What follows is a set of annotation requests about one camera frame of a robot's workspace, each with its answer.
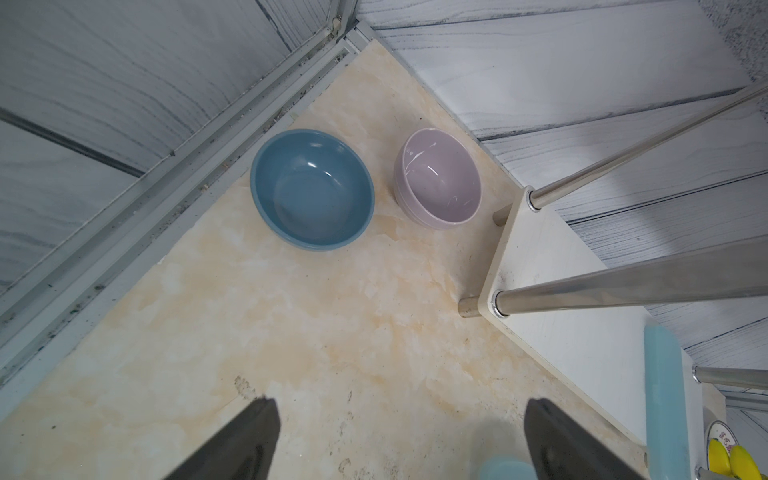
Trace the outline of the green pencil case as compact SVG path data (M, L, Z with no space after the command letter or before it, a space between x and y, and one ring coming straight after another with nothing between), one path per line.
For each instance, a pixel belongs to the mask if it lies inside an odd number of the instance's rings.
M682 350L660 325L644 329L646 440L652 479L689 479Z
M478 469L477 480L536 480L534 467L508 456L496 456L486 460Z

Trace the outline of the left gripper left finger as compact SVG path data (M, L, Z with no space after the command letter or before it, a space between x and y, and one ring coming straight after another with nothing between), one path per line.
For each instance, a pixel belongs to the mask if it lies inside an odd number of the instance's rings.
M257 398L166 479L266 479L280 428L277 402Z

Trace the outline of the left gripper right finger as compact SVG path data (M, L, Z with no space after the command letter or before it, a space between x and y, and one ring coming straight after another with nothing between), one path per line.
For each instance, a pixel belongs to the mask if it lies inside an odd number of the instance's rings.
M528 401L524 433L538 479L642 479L548 399Z

